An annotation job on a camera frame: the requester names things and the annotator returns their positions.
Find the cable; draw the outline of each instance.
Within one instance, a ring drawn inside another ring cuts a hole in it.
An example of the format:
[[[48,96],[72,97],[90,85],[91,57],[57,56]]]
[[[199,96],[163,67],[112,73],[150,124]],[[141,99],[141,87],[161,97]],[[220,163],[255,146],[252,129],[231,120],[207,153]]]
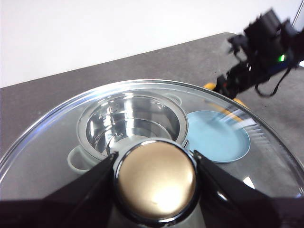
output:
[[[286,72],[284,73],[284,75],[282,76],[282,78],[280,79],[280,81],[276,84],[275,89],[274,89],[273,92],[270,93],[270,94],[264,94],[264,93],[262,93],[262,92],[258,89],[259,83],[256,84],[255,90],[256,90],[257,94],[259,94],[259,96],[261,96],[261,97],[271,97],[271,96],[275,95],[276,92],[277,92],[277,89],[279,88],[280,83],[281,83],[281,82],[283,81],[283,79],[288,75],[288,73],[290,72],[290,70],[291,70],[291,68],[288,68],[288,69],[286,70]]]

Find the blue bowl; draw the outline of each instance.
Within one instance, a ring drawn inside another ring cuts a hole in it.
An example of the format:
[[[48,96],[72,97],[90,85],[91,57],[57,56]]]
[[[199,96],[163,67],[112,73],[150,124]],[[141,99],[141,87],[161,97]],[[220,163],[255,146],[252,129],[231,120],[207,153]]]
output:
[[[249,135],[231,117],[214,111],[196,111],[187,118],[191,151],[197,150],[216,163],[234,162],[248,153]]]

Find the lid knob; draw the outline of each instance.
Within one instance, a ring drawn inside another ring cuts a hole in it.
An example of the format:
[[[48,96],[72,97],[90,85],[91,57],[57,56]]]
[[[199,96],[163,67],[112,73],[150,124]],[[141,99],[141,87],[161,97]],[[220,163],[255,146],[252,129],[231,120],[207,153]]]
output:
[[[193,163],[174,144],[152,141],[123,160],[118,189],[135,214],[148,219],[173,218],[191,201],[196,186]]]

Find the stainless steel pot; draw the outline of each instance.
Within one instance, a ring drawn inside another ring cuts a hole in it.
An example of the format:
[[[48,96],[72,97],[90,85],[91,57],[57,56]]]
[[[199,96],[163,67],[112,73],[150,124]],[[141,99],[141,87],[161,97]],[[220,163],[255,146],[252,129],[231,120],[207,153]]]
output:
[[[78,151],[94,164],[94,160],[123,151],[143,138],[161,137],[186,146],[187,132],[186,114],[171,99],[148,91],[124,92],[102,99],[83,112],[77,134],[84,151],[81,147]]]

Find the gray table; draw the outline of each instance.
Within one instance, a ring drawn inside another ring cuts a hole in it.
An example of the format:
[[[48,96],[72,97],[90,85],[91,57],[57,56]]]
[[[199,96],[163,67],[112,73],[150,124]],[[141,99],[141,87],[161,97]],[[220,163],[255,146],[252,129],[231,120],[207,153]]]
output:
[[[222,33],[2,88],[1,154],[27,127],[51,108],[88,89],[141,78],[169,79],[199,86],[215,82],[218,75],[225,73],[236,63],[232,55],[225,54],[226,39],[232,35]],[[302,162],[303,74],[302,70],[292,71],[272,98],[260,98],[253,89],[238,96],[254,113],[273,127]],[[260,88],[272,91],[279,78],[280,76],[274,77]]]

